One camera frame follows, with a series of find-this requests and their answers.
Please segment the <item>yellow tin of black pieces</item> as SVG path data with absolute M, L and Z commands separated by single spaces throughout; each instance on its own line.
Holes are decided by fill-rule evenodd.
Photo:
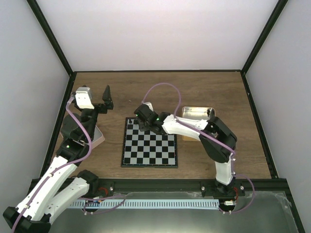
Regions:
M 215 109 L 212 107 L 193 107 L 193 106 L 184 106 L 182 108 L 182 122 L 185 124 L 191 125 L 194 127 L 195 121 L 207 121 L 211 117 L 216 116 Z

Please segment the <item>black and white chessboard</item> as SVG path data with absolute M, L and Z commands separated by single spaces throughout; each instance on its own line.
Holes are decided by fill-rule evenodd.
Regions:
M 141 132 L 135 117 L 125 119 L 122 167 L 177 168 L 177 136 Z

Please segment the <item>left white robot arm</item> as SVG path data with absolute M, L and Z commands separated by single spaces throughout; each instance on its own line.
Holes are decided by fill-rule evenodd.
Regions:
M 76 199 L 99 192 L 99 178 L 88 170 L 81 171 L 68 187 L 60 190 L 82 161 L 105 140 L 97 119 L 99 114 L 114 108 L 110 87 L 105 88 L 102 103 L 91 100 L 91 89 L 85 85 L 71 94 L 61 127 L 63 141 L 49 168 L 23 201 L 3 212 L 13 233 L 47 233 Z

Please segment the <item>pink tin of white pieces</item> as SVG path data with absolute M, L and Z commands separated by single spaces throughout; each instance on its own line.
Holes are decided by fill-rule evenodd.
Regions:
M 92 149 L 96 148 L 97 146 L 99 146 L 102 142 L 105 141 L 105 137 L 103 135 L 103 133 L 100 131 L 99 127 L 97 125 L 95 125 L 95 130 L 94 130 L 94 137 L 92 139 Z

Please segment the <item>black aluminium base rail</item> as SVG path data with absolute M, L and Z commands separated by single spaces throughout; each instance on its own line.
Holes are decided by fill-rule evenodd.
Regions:
M 112 193 L 203 192 L 217 193 L 213 179 L 99 179 L 99 187 Z

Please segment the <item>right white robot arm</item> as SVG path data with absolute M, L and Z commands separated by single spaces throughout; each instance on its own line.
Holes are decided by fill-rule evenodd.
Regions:
M 215 162 L 216 191 L 223 196 L 232 192 L 237 137 L 218 117 L 195 120 L 167 112 L 157 114 L 149 102 L 141 104 L 134 114 L 141 131 L 152 131 L 158 135 L 177 134 L 200 141 L 209 158 Z

